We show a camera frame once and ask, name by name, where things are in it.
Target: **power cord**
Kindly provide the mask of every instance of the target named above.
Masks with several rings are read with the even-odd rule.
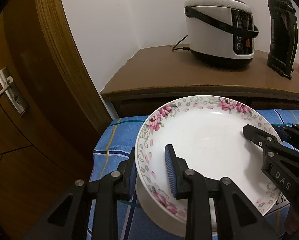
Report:
[[[176,43],[174,45],[174,47],[172,48],[172,51],[178,50],[178,49],[190,50],[190,47],[175,48],[178,44],[180,44],[182,41],[184,41],[187,38],[187,36],[188,36],[188,34],[184,38],[182,38],[178,43]]]

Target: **black container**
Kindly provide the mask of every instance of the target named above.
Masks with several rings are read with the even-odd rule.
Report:
[[[268,0],[271,12],[271,47],[267,64],[281,76],[292,78],[298,32],[291,0]]]

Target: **wooden door frame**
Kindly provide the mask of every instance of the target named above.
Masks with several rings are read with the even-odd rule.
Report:
[[[85,68],[61,0],[35,0],[40,25],[57,68],[78,105],[102,134],[112,121]]]

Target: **blue plaid cloth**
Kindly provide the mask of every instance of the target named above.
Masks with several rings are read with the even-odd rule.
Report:
[[[290,110],[260,110],[258,111],[268,122],[275,125],[293,123],[299,124],[299,111]],[[90,181],[98,180],[109,172],[115,171],[121,161],[129,157],[135,146],[136,136],[147,116],[135,116],[114,120],[105,130],[97,143],[94,153],[94,167]],[[91,207],[87,239],[91,239],[95,201]],[[289,203],[281,195],[274,207],[266,214],[267,221],[278,235],[285,233],[284,221],[288,213]],[[118,235],[120,240],[181,240],[154,224],[141,209],[136,194],[129,204],[117,203]]]

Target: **metal screw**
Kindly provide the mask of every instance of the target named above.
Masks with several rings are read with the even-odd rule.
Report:
[[[113,171],[111,173],[111,175],[112,175],[113,178],[117,178],[117,177],[119,177],[121,175],[121,173],[119,171]]]
[[[186,173],[187,175],[189,175],[189,176],[192,176],[192,175],[194,175],[195,171],[192,170],[192,169],[187,169],[187,170],[185,171],[185,173]]]
[[[230,178],[228,178],[228,177],[224,177],[224,178],[222,178],[222,182],[225,184],[225,185],[229,185],[229,184],[231,184],[231,179]]]
[[[84,181],[82,179],[78,179],[77,181],[75,181],[75,186],[77,186],[77,187],[80,187],[83,184],[84,184]]]

